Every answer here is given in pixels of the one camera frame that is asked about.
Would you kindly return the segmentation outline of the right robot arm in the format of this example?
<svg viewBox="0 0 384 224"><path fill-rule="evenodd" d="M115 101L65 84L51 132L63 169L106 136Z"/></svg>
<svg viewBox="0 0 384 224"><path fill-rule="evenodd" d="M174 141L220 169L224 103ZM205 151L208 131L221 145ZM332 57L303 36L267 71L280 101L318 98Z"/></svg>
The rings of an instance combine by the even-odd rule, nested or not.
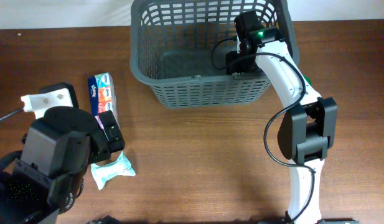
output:
<svg viewBox="0 0 384 224"><path fill-rule="evenodd" d="M290 170L286 223L319 223L320 177L334 144L337 104L333 98L323 98L306 80L277 27L265 27L255 11L236 16L234 24L238 47L227 53L225 70L228 74L261 70L283 106L268 121L263 137L268 137L272 123L282 117L278 147L284 160L273 155L267 140L263 142L269 157Z"/></svg>

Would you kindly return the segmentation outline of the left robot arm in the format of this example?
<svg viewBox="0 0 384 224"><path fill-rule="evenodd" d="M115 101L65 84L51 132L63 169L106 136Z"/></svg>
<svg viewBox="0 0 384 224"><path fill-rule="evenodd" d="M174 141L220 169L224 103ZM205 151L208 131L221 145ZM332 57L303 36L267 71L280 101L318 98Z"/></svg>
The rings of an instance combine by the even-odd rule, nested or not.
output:
<svg viewBox="0 0 384 224"><path fill-rule="evenodd" d="M88 166L124 147L112 111L94 117L49 108L31 124L24 148L0 159L0 223L55 223L82 193Z"/></svg>

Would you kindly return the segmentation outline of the grey plastic basket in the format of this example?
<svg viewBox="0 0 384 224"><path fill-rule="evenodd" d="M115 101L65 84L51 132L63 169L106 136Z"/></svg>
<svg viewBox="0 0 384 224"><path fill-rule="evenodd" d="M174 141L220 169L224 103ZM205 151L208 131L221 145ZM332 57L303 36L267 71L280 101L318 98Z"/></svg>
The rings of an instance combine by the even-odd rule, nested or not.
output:
<svg viewBox="0 0 384 224"><path fill-rule="evenodd" d="M247 104L270 86L263 72L229 75L225 56L236 50L234 20L255 11L275 26L299 61L288 4L282 0L137 0L131 6L133 75L168 108Z"/></svg>

